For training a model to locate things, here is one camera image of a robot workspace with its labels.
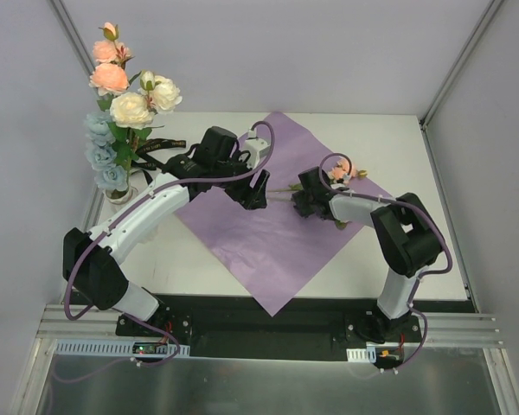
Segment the peach artificial flower stem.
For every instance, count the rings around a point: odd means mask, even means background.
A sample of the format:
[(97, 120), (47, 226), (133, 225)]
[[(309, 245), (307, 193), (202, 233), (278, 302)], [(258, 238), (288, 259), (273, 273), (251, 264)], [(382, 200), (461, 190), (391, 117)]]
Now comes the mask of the peach artificial flower stem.
[(89, 86), (96, 90), (99, 96), (99, 108), (104, 111), (107, 105), (116, 97), (125, 93), (135, 77), (130, 78), (125, 67), (134, 55), (132, 51), (119, 40), (119, 26), (105, 22), (99, 28), (103, 38), (96, 41), (92, 47), (95, 68), (89, 75)]

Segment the pink artificial flower stem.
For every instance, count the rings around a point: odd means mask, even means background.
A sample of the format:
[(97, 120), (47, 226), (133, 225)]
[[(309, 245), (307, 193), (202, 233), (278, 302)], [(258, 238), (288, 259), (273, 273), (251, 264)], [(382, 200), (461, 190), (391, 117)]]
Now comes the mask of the pink artificial flower stem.
[(288, 185), (285, 188), (269, 189), (266, 198), (268, 201), (291, 202), (292, 195), (302, 189), (303, 187), (299, 183)]

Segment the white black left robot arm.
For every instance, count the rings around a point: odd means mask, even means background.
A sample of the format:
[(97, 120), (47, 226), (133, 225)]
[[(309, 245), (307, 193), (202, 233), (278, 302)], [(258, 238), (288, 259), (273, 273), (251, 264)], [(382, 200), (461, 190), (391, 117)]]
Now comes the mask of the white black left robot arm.
[[(268, 129), (268, 138), (259, 136), (261, 125)], [(221, 188), (246, 210), (265, 208), (269, 178), (265, 166), (275, 143), (267, 122), (255, 123), (244, 142), (231, 131), (212, 126), (200, 143), (161, 164), (147, 188), (114, 216), (87, 232), (70, 230), (63, 240), (66, 317), (76, 321), (84, 315), (70, 310), (71, 294), (78, 291), (91, 307), (122, 313), (145, 335), (166, 335), (166, 305), (130, 281), (121, 265), (163, 219), (212, 187)]]

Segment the purple tissue paper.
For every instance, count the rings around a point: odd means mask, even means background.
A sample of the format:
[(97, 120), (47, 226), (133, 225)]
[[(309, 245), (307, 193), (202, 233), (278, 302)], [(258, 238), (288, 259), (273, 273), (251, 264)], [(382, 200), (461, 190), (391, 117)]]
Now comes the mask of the purple tissue paper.
[[(393, 124), (387, 116), (267, 115), (259, 134), (276, 135), (269, 187), (293, 184), (338, 153), (373, 170), (375, 148)], [(163, 235), (171, 253), (156, 274), (169, 293), (249, 295), (270, 315), (296, 296), (377, 297), (387, 276), (370, 228), (303, 219), (285, 197), (246, 211), (215, 188), (181, 209)]]

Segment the blue artificial flower stem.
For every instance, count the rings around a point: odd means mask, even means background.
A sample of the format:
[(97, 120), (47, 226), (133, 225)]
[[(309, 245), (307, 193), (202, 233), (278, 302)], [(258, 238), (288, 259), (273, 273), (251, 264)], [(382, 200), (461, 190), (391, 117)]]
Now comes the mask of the blue artificial flower stem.
[(86, 115), (85, 156), (95, 172), (95, 182), (98, 188), (106, 192), (125, 192), (128, 190), (127, 172), (116, 162), (118, 156), (113, 144), (113, 136), (109, 123), (111, 117), (104, 112), (92, 112)]

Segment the orange artificial flower stem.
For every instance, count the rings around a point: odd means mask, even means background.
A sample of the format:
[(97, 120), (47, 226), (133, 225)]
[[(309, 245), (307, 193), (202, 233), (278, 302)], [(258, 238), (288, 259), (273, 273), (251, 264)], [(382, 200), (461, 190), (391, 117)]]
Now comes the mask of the orange artificial flower stem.
[(352, 180), (360, 180), (368, 176), (368, 171), (358, 169), (352, 162), (341, 158), (328, 172), (329, 184), (332, 188), (347, 188)]

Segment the white pink flower stem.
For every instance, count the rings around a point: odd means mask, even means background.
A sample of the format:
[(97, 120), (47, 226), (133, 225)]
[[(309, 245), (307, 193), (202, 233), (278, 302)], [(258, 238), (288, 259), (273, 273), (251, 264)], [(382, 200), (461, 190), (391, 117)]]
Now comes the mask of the white pink flower stem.
[(138, 160), (138, 149), (151, 134), (157, 114), (173, 112), (183, 101), (181, 89), (169, 78), (143, 71), (136, 92), (126, 92), (112, 100), (109, 124), (116, 141), (116, 164), (129, 171)]

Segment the black ribbon gold lettering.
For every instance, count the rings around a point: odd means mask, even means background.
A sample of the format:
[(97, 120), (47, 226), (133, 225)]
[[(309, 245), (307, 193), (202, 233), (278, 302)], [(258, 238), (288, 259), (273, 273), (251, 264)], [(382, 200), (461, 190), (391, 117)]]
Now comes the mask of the black ribbon gold lettering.
[(152, 172), (161, 172), (164, 162), (153, 156), (160, 150), (183, 150), (187, 148), (185, 140), (152, 138), (145, 140), (136, 150), (136, 159), (131, 161), (131, 174), (142, 173), (147, 185), (153, 181)]

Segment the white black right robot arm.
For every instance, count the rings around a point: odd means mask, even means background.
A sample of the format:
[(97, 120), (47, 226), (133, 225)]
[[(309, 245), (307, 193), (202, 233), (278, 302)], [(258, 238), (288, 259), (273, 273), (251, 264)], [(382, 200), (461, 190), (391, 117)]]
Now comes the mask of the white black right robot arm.
[(401, 333), (412, 314), (420, 280), (442, 252), (445, 240), (419, 197), (406, 193), (396, 199), (348, 193), (331, 188), (320, 168), (298, 175), (301, 189), (292, 195), (298, 214), (322, 220), (354, 223), (375, 230), (388, 274), (376, 306), (353, 324), (356, 335), (382, 344)]

